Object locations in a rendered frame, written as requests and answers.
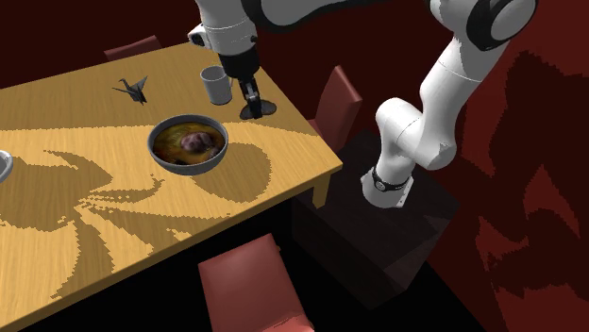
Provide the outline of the grey bowl with stew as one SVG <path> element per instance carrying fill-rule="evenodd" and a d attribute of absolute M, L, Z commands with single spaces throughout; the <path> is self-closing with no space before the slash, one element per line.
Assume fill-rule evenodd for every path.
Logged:
<path fill-rule="evenodd" d="M 147 147 L 165 170 L 197 175 L 220 163 L 228 148 L 228 134 L 210 117 L 182 114 L 157 124 L 148 136 Z"/>

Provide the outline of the dark robot stand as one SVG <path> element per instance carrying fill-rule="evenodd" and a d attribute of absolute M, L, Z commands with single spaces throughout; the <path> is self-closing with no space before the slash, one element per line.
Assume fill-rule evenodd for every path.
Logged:
<path fill-rule="evenodd" d="M 368 309 L 410 286 L 460 206 L 420 167 L 403 207 L 372 206 L 360 178 L 379 152 L 379 136 L 359 132 L 338 154 L 343 168 L 330 178 L 326 203 L 315 207 L 311 191 L 292 202 L 296 243 Z"/>

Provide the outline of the grey metal bowl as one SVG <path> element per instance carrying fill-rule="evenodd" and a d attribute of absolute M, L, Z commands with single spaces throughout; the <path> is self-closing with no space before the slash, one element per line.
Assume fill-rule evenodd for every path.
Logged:
<path fill-rule="evenodd" d="M 4 182 L 13 169 L 13 156 L 4 150 L 0 150 L 0 183 Z"/>

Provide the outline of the dark origami crane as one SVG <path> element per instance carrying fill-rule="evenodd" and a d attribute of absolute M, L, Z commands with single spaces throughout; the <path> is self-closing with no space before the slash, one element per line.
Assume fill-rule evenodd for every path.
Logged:
<path fill-rule="evenodd" d="M 141 105 L 143 105 L 144 103 L 146 103 L 146 97 L 143 93 L 143 88 L 144 88 L 146 79 L 147 79 L 147 77 L 145 76 L 144 78 L 140 79 L 135 84 L 129 85 L 128 82 L 124 78 L 121 78 L 120 82 L 124 83 L 125 89 L 124 90 L 119 89 L 119 88 L 116 88 L 116 89 L 114 88 L 114 89 L 117 91 L 128 93 L 133 101 L 139 102 Z"/>

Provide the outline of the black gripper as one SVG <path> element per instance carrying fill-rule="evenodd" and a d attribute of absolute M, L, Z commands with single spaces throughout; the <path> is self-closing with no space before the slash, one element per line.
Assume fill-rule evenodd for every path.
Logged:
<path fill-rule="evenodd" d="M 225 73 L 232 78 L 239 79 L 240 89 L 246 105 L 240 112 L 241 119 L 259 119 L 261 113 L 261 98 L 255 84 L 254 74 L 259 70 L 260 60 L 255 45 L 238 55 L 226 56 L 219 54 L 218 58 Z"/>

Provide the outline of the grey mug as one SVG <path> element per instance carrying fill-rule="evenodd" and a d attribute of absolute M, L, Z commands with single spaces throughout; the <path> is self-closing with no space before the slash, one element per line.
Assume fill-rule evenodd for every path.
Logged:
<path fill-rule="evenodd" d="M 201 71 L 200 77 L 212 104 L 222 106 L 231 101 L 231 83 L 222 66 L 207 67 Z"/>

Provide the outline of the wooden table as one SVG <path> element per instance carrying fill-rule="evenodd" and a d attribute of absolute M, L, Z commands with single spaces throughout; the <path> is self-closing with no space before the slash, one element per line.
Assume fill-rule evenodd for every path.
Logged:
<path fill-rule="evenodd" d="M 210 103 L 217 62 L 188 43 L 0 90 L 0 332 L 18 332 L 302 191 L 325 203 L 342 163 L 267 73 L 276 113 L 244 121 L 243 99 Z M 147 77 L 141 105 L 125 89 Z M 152 159 L 147 138 L 184 113 L 219 121 L 229 147 L 185 176 Z"/>

